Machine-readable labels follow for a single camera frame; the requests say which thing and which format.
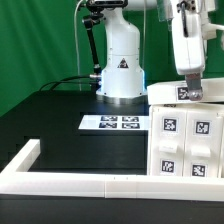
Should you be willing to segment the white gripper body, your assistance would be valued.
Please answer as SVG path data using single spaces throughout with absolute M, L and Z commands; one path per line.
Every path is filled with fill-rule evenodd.
M 172 40 L 177 73 L 201 73 L 205 66 L 205 53 L 197 0 L 171 0 L 171 6 Z

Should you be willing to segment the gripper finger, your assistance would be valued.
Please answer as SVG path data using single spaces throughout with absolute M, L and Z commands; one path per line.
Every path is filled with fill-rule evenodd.
M 188 87 L 189 99 L 191 101 L 200 101 L 203 98 L 201 74 L 188 74 L 185 76 L 185 80 Z

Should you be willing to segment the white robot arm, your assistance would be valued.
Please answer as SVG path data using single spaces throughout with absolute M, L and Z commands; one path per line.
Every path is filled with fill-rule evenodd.
M 107 64 L 101 68 L 97 96 L 112 103 L 132 103 L 147 96 L 144 70 L 139 64 L 140 32 L 126 21 L 122 11 L 158 9 L 162 20 L 172 26 L 177 73 L 183 75 L 191 101 L 204 98 L 202 74 L 205 69 L 206 41 L 216 37 L 224 25 L 209 21 L 208 13 L 216 9 L 215 0 L 87 0 L 90 24 L 105 24 Z

